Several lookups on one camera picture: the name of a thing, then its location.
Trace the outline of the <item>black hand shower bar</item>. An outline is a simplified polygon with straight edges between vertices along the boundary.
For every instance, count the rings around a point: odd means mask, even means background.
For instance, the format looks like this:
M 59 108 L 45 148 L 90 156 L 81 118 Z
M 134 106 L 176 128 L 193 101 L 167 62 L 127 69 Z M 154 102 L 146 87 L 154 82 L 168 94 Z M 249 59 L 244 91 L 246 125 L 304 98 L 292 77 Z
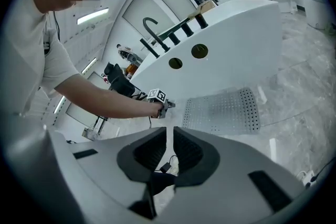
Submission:
M 156 59 L 160 57 L 160 55 L 143 38 L 140 39 L 140 42 Z

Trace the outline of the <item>white bin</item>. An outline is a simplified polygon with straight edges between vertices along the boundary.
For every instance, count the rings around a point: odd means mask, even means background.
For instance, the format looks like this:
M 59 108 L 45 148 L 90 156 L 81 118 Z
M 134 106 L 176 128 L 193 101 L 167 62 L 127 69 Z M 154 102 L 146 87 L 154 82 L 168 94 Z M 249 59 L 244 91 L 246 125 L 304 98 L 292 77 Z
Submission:
M 328 0 L 303 0 L 303 3 L 308 25 L 324 30 L 329 22 Z

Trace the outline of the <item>grey patterned cloth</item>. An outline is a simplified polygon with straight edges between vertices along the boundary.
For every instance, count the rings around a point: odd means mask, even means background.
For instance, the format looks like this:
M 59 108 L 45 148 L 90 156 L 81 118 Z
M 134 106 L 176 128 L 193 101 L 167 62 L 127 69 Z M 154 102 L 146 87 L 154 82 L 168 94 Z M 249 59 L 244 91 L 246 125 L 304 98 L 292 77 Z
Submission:
M 257 134 L 258 106 L 248 87 L 188 99 L 182 127 L 214 135 Z

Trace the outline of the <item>person's white shirt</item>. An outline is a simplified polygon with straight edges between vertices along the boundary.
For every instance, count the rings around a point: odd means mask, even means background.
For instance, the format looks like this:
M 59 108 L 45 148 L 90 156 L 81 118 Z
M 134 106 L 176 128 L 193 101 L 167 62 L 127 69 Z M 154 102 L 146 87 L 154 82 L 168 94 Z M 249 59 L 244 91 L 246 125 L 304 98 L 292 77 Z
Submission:
M 39 89 L 53 98 L 78 74 L 47 20 L 33 0 L 14 0 L 0 30 L 0 112 L 25 114 Z

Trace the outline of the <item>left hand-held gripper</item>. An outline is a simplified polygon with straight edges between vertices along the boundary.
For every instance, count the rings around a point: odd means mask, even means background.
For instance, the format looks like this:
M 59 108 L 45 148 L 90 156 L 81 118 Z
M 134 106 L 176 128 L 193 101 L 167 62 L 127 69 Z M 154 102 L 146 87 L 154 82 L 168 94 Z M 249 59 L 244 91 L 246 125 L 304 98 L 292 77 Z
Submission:
M 157 119 L 165 118 L 167 110 L 175 107 L 175 103 L 168 101 L 166 94 L 160 89 L 152 89 L 147 96 L 147 101 L 149 103 L 162 104 L 162 108 L 158 112 Z

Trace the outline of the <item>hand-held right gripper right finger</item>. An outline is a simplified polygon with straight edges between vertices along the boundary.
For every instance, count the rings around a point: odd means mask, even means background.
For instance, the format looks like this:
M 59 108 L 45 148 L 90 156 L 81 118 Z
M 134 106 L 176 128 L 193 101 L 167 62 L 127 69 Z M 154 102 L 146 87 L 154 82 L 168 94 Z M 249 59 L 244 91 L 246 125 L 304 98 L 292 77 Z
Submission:
M 179 174 L 162 224 L 253 224 L 302 193 L 291 172 L 245 143 L 175 127 Z

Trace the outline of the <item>person's left forearm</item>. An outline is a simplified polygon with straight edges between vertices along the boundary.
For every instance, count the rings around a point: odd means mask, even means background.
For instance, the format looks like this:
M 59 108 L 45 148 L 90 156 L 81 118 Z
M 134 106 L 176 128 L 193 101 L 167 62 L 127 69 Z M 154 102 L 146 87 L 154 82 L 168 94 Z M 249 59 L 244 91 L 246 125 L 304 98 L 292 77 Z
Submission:
M 139 101 L 99 88 L 79 74 L 69 77 L 56 86 L 55 90 L 85 111 L 106 118 L 156 118 L 163 108 L 158 102 Z

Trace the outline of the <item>black curved bathtub faucet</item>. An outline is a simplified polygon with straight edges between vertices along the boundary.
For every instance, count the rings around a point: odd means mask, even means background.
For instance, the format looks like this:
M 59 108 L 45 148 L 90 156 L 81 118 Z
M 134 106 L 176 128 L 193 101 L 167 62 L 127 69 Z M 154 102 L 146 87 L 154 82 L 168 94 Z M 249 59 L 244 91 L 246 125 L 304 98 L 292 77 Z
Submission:
M 148 26 L 147 21 L 154 23 L 155 25 L 158 24 L 158 22 L 151 18 L 151 17 L 145 17 L 143 18 L 143 26 L 147 30 L 147 32 L 156 40 L 157 43 L 159 43 L 164 50 L 164 52 L 168 52 L 170 50 L 170 47 L 168 47 L 159 37 L 155 32 Z

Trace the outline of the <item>cardboard box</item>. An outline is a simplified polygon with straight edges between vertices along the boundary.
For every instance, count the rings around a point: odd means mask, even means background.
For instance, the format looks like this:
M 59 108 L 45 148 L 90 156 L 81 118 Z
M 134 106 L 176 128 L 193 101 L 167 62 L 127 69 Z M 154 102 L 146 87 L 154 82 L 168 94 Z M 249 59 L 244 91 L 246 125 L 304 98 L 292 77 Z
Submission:
M 197 14 L 203 14 L 215 7 L 217 7 L 217 3 L 213 0 L 206 0 L 204 2 L 202 2 L 201 4 L 198 5 L 196 11 L 195 11 L 195 15 Z

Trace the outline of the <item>black office chair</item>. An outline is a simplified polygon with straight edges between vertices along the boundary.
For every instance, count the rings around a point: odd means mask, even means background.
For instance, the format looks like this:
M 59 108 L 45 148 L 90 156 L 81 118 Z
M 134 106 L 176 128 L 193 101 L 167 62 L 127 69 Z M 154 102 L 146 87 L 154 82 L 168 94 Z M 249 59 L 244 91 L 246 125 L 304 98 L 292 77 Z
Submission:
M 104 69 L 104 74 L 107 75 L 110 83 L 109 90 L 116 91 L 126 97 L 131 97 L 135 93 L 135 86 L 124 76 L 118 64 L 108 63 Z

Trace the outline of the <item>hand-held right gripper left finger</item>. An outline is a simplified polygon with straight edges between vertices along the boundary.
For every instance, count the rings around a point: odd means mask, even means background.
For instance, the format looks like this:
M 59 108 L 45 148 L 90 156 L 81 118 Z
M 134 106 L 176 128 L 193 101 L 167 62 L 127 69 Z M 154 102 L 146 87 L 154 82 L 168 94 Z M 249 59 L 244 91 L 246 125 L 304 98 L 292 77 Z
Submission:
M 156 217 L 153 172 L 166 150 L 166 128 L 68 144 L 50 135 L 59 169 L 85 224 L 149 224 Z

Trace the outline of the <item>white power strip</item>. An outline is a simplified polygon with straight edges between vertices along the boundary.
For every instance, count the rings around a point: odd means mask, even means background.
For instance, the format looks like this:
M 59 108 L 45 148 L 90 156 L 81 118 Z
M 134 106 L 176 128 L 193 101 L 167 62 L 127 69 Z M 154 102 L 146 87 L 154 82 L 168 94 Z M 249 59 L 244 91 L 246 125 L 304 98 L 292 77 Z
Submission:
M 313 170 L 308 172 L 302 170 L 296 177 L 302 182 L 305 188 L 309 188 L 316 183 L 316 176 Z

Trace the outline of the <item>person's black trouser leg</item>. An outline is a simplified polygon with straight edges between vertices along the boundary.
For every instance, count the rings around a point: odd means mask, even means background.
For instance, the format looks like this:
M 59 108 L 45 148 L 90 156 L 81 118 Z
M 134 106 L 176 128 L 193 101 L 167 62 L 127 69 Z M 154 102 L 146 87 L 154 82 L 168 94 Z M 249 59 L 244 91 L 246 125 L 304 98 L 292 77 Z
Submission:
M 165 174 L 154 172 L 152 174 L 152 195 L 155 196 L 162 192 L 166 187 L 175 184 L 176 176 L 173 174 Z

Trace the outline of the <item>long ceiling light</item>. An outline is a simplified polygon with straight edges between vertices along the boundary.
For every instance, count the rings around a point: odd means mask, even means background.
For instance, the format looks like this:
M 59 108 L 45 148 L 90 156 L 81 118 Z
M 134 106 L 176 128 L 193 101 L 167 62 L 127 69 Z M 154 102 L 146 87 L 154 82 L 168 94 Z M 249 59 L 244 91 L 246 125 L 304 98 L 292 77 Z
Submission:
M 65 101 L 66 101 L 66 97 L 62 96 L 54 110 L 54 114 L 57 114 L 60 111 Z
M 97 58 L 94 58 L 90 61 L 90 63 L 82 70 L 81 74 L 85 74 L 90 68 L 92 68 L 97 62 Z
M 104 8 L 104 9 L 98 10 L 96 12 L 90 13 L 88 15 L 84 15 L 84 16 L 77 19 L 77 25 L 83 24 L 83 23 L 85 23 L 89 20 L 92 20 L 92 19 L 96 18 L 96 17 L 107 14 L 108 11 L 109 11 L 109 8 Z

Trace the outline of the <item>black faucet knob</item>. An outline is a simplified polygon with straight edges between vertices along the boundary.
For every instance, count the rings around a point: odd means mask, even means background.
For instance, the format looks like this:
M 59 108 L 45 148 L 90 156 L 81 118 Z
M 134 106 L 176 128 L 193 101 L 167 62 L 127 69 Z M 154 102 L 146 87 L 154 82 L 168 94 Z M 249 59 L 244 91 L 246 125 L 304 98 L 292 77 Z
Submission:
M 197 14 L 195 16 L 195 19 L 198 22 L 201 29 L 204 29 L 208 26 L 208 23 L 206 22 L 202 14 Z
M 174 32 L 170 32 L 168 34 L 169 39 L 173 42 L 173 44 L 176 46 L 177 44 L 179 44 L 181 41 L 178 39 L 178 37 L 176 36 L 176 34 Z
M 190 37 L 194 34 L 187 22 L 181 24 L 181 29 L 185 32 L 187 37 Z

